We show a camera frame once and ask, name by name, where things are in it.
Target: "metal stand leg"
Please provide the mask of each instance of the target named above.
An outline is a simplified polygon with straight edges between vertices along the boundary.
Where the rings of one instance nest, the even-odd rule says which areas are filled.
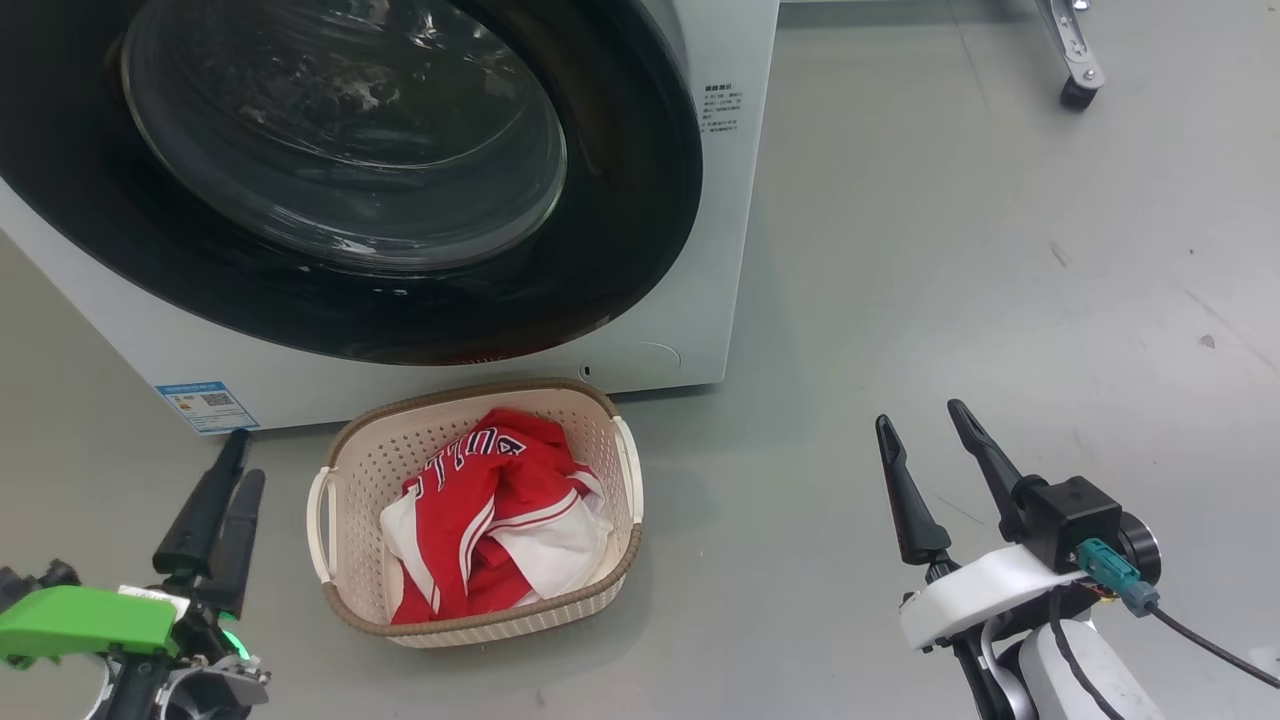
[[[1089,45],[1084,41],[1080,24],[1075,19],[1075,4],[1089,0],[1039,0],[1041,14],[1053,32],[1057,49],[1066,60],[1071,77],[1062,86],[1061,102],[1073,110],[1083,110],[1093,102],[1093,96],[1106,83],[1102,68],[1093,59]]]

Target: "beige basket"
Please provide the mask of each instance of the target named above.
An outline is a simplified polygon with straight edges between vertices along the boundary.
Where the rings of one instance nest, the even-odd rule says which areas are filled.
[[[575,460],[591,466],[613,523],[604,560],[582,589],[502,612],[390,625],[403,592],[379,515],[401,484],[494,407],[554,420]],[[328,503],[321,515],[323,501]],[[571,380],[488,386],[429,395],[352,420],[329,448],[307,497],[311,562],[334,612],[352,628],[408,647],[447,647],[511,638],[563,625],[613,602],[640,550],[644,489],[631,430],[609,398]],[[321,525],[328,525],[328,541]]]

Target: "concrete floor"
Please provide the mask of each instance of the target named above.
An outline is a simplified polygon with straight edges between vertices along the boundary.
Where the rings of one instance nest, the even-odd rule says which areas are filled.
[[[303,541],[334,428],[262,436],[255,717],[972,717],[955,661],[904,648],[922,573],[872,432],[893,416],[972,560],[1000,539],[954,396],[1023,471],[1084,474],[1147,520],[1170,612],[1280,646],[1280,13],[1101,0],[1083,22],[1110,85],[1073,115],[1029,1],[952,1],[785,9],[728,380],[623,406],[646,537],[604,614],[443,652],[347,629]],[[152,582],[215,445],[8,242],[0,329],[0,562]],[[1096,616],[1170,719],[1276,717],[1280,694],[1156,621]],[[79,717],[96,683],[0,673],[0,716]]]

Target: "teal connector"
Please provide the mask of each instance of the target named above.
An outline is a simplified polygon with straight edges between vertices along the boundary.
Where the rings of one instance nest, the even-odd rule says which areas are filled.
[[[1120,596],[1138,618],[1149,615],[1148,605],[1160,602],[1160,593],[1142,579],[1138,569],[1098,538],[1089,538],[1075,550],[1075,562],[1098,584]]]

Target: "qr code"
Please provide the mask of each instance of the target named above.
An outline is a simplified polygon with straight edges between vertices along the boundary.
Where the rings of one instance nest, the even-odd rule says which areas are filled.
[[[205,405],[210,407],[221,407],[223,405],[233,405],[236,401],[230,398],[225,392],[215,392],[212,395],[201,395],[201,400]]]

